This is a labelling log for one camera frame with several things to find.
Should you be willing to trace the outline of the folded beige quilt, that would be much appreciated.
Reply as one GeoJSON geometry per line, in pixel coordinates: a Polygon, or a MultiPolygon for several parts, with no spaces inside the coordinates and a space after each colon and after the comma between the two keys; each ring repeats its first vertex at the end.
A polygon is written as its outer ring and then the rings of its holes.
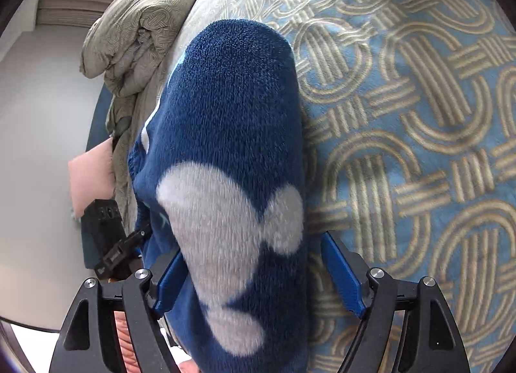
{"type": "Polygon", "coordinates": [[[168,54],[195,0],[114,0],[88,30],[80,72],[117,97],[142,92],[168,54]]]}

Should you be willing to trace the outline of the blue fleece patterned pants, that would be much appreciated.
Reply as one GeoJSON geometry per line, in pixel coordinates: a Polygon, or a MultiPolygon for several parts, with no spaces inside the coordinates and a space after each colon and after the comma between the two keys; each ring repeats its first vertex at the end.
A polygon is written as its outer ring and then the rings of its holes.
{"type": "Polygon", "coordinates": [[[177,246],[156,311],[204,372],[303,372],[308,363],[303,135],[289,43],[218,20],[172,71],[129,152],[144,265],[177,246]]]}

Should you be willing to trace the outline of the pink pillow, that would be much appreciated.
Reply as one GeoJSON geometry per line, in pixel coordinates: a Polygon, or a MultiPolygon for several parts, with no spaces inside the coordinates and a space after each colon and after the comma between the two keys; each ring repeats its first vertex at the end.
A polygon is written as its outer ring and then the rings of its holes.
{"type": "Polygon", "coordinates": [[[80,219],[96,199],[114,197],[113,140],[109,137],[68,163],[74,217],[80,219]]]}

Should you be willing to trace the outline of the beige pillow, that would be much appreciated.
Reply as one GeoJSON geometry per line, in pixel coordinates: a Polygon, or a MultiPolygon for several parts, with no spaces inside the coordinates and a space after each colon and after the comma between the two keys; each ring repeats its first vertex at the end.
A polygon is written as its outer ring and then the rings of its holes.
{"type": "Polygon", "coordinates": [[[113,96],[106,120],[106,129],[113,140],[114,199],[118,204],[126,233],[129,233],[135,223],[135,197],[128,168],[128,154],[133,144],[131,123],[135,98],[135,95],[113,96]]]}

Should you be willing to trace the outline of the blue beige patterned bed cover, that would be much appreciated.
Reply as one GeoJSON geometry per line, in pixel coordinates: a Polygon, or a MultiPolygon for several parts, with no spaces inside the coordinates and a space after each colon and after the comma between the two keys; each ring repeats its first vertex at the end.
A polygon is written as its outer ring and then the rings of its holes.
{"type": "Polygon", "coordinates": [[[196,0],[142,93],[208,24],[245,18],[292,46],[308,230],[337,231],[393,277],[434,277],[471,370],[515,336],[515,31],[496,0],[196,0]]]}

